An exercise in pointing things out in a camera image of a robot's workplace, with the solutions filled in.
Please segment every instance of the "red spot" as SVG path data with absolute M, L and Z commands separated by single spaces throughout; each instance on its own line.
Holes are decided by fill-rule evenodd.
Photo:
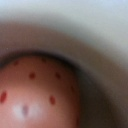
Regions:
M 30 79 L 35 79 L 35 77 L 36 77 L 36 74 L 35 74 L 34 72 L 31 72 L 31 73 L 29 74 L 29 78 L 30 78 Z
M 0 97 L 0 103 L 4 103 L 7 98 L 7 93 L 4 91 Z
M 80 125 L 79 118 L 76 119 L 76 126 L 78 127 Z
M 71 86 L 71 91 L 72 91 L 72 92 L 75 92 L 75 89 L 74 89 L 74 87 L 73 87 L 73 86 Z
M 58 72 L 56 72 L 55 76 L 57 79 L 61 79 L 61 75 Z
M 45 58 L 42 58 L 41 60 L 42 60 L 42 62 L 46 63 L 46 59 Z
M 52 105 L 55 105 L 56 100 L 55 100 L 55 97 L 54 97 L 54 96 L 50 96 L 50 103 L 51 103 Z
M 19 61 L 16 60 L 16 61 L 14 62 L 14 66 L 17 66 L 18 64 L 19 64 Z

